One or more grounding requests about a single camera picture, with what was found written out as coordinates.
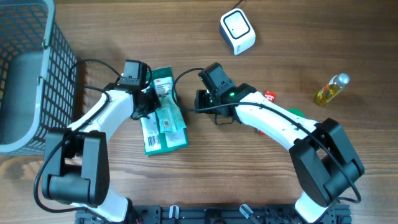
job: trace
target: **gray bin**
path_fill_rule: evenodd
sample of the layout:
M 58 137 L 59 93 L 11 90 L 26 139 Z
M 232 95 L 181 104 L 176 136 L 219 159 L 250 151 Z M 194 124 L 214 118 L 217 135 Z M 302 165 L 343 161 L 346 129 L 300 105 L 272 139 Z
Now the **gray bin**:
M 52 0 L 0 1 L 0 154 L 43 154 L 48 129 L 71 123 L 75 62 Z

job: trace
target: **jar with yellow liquid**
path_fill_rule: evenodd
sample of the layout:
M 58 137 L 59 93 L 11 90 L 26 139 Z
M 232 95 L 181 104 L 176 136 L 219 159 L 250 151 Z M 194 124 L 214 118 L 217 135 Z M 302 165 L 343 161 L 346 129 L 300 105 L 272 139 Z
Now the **jar with yellow liquid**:
M 345 73 L 331 78 L 330 82 L 315 95 L 315 103 L 319 106 L 325 106 L 333 97 L 339 94 L 349 83 L 349 76 Z

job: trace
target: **yellow liquid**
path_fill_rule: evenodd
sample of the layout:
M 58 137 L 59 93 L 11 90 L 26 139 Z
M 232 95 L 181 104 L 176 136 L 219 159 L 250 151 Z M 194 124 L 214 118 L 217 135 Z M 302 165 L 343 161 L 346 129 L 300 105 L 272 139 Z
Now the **yellow liquid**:
M 317 95 L 315 95 L 315 103 L 319 106 L 325 106 L 342 90 L 343 87 L 340 87 L 336 84 L 327 84 L 327 86 L 321 89 Z

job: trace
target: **wooden table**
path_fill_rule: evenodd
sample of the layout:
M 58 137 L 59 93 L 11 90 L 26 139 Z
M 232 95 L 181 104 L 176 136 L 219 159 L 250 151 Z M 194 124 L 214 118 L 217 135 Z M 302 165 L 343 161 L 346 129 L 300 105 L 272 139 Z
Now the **wooden table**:
M 174 75 L 213 62 L 230 78 L 277 93 L 283 108 L 339 121 L 366 174 L 363 196 L 351 205 L 354 223 L 398 220 L 398 3 L 396 1 L 253 1 L 240 5 L 257 35 L 255 46 L 234 56 L 218 31 L 236 1 L 59 1 L 57 21 L 76 55 L 123 70 L 125 59 Z M 88 85 L 115 79 L 89 64 Z M 329 79 L 348 73 L 351 83 L 327 107 L 312 102 Z M 182 103 L 193 106 L 204 86 L 195 73 L 181 79 Z M 79 111 L 99 98 L 84 92 Z M 289 153 L 253 128 L 215 126 L 206 114 L 185 113 L 190 146 L 144 155 L 141 125 L 126 120 L 108 144 L 111 186 L 136 205 L 264 205 L 294 203 L 302 193 Z M 42 156 L 0 157 L 0 223 L 73 223 L 74 214 L 49 214 L 33 201 Z M 353 197 L 351 190 L 345 195 Z M 46 204 L 64 207 L 55 202 Z

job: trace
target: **robotic arm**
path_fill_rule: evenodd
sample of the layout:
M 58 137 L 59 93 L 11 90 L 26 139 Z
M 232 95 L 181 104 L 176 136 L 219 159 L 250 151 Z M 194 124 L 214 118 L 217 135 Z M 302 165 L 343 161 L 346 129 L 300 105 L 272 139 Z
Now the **robotic arm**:
M 139 216 L 132 202 L 109 188 L 106 148 L 106 143 L 126 118 L 139 119 L 159 107 L 153 89 L 143 93 L 143 85 L 139 88 L 130 85 L 131 81 L 142 83 L 140 76 L 137 78 L 129 75 L 131 71 L 140 74 L 134 66 L 126 65 L 121 83 L 110 83 L 106 87 L 111 97 L 107 107 L 51 158 L 43 175 L 42 193 L 45 198 L 89 208 L 107 222 L 136 223 Z M 298 117 L 266 100 L 255 88 L 245 83 L 236 87 L 218 63 L 205 68 L 199 76 L 207 91 L 197 91 L 195 108 L 198 111 L 204 112 L 203 108 L 214 107 L 211 111 L 206 110 L 206 113 L 222 114 L 260 129 L 289 151 L 304 190 L 295 204 L 295 210 L 306 222 L 313 223 L 319 220 L 349 184 L 330 157 L 318 157 L 319 145 L 312 141 L 307 133 L 279 114 L 249 103 L 259 103 L 272 108 L 311 132 L 330 149 L 352 182 L 364 174 L 364 167 L 358 155 L 336 121 L 329 118 L 318 123 Z M 84 117 L 71 124 L 69 128 L 74 130 L 79 127 L 105 100 L 106 96 L 103 95 Z M 45 157 L 71 131 L 70 129 L 55 128 L 49 131 L 46 137 Z M 81 166 L 65 164 L 65 158 L 76 155 L 83 155 Z

